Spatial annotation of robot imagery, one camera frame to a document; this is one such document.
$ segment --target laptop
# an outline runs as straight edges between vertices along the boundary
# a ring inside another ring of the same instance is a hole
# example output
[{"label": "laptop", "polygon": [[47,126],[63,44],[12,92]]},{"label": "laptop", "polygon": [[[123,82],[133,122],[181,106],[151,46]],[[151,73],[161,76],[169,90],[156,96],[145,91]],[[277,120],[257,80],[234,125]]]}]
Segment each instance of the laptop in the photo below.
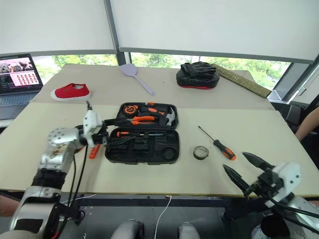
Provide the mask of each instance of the laptop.
[{"label": "laptop", "polygon": [[42,87],[30,54],[0,57],[0,120],[16,118]]}]

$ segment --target red canvas sneaker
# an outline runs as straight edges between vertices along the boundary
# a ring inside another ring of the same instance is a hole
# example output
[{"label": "red canvas sneaker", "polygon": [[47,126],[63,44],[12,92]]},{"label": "red canvas sneaker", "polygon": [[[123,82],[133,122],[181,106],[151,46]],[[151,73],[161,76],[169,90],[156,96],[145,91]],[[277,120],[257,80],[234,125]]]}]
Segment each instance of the red canvas sneaker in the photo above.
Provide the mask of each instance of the red canvas sneaker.
[{"label": "red canvas sneaker", "polygon": [[51,92],[51,97],[56,101],[85,100],[91,97],[86,84],[71,83]]}]

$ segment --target gray spatula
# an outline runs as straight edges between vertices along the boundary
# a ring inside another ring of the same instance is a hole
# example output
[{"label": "gray spatula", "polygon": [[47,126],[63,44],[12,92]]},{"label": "gray spatula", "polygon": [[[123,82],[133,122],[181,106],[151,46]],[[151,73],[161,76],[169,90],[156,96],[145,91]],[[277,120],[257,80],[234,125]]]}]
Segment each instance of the gray spatula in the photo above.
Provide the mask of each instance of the gray spatula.
[{"label": "gray spatula", "polygon": [[120,68],[125,75],[132,76],[137,79],[137,81],[140,82],[145,90],[147,90],[152,96],[155,95],[154,91],[150,87],[148,87],[147,84],[145,84],[140,78],[138,78],[138,76],[136,75],[138,73],[138,69],[134,64],[125,64],[120,66]]}]

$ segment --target beige tabletop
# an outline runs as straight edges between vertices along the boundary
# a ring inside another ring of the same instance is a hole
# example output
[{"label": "beige tabletop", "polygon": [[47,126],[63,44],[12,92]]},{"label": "beige tabletop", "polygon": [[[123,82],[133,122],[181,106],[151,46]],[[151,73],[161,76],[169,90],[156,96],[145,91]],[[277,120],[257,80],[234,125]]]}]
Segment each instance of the beige tabletop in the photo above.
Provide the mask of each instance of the beige tabletop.
[{"label": "beige tabletop", "polygon": [[[119,106],[93,105],[103,119],[116,116]],[[125,165],[111,163],[100,148],[95,160],[88,159],[81,192],[132,194],[242,195],[230,181],[222,164],[231,166],[249,184],[260,169],[251,165],[241,154],[254,153],[276,165],[282,161],[301,166],[301,183],[297,195],[317,196],[319,174],[301,144],[277,111],[221,110],[178,108],[180,156],[175,164]],[[55,127],[82,124],[86,107],[82,104],[31,103],[0,135],[0,188],[25,190],[32,183],[41,154],[46,149],[47,135]],[[212,145],[197,125],[230,147],[235,161],[226,159]],[[199,161],[192,156],[195,146],[203,145],[209,156]],[[76,154],[77,175],[84,152]],[[73,169],[67,175],[63,191],[70,189]]]},{"label": "beige tabletop", "polygon": [[[118,66],[67,64],[42,88],[32,100],[54,103],[50,97],[53,89],[69,83],[86,83],[93,93],[90,103],[116,105],[124,102],[159,102],[178,108],[202,109],[254,109],[274,110],[264,99],[235,83],[220,77],[211,90],[186,89],[176,83],[178,69],[138,67],[138,76],[155,92],[151,96],[133,77],[124,75]],[[248,71],[234,71],[253,81]],[[72,101],[64,104],[84,104]]]}]

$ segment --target gray floor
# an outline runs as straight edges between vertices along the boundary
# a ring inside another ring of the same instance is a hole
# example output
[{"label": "gray floor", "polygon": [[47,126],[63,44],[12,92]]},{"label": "gray floor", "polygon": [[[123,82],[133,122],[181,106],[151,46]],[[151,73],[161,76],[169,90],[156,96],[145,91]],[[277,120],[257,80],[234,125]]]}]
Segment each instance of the gray floor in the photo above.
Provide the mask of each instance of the gray floor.
[{"label": "gray floor", "polygon": [[[72,221],[61,235],[65,239],[109,239],[114,230],[129,219],[145,224],[145,238],[154,238],[157,220],[164,207],[83,207],[86,216],[80,225]],[[177,228],[183,222],[192,223],[202,239],[248,239],[252,228],[262,215],[251,215],[224,223],[224,208],[168,207],[159,221],[158,239],[175,239]],[[0,233],[6,231],[10,218],[0,218]]]}]

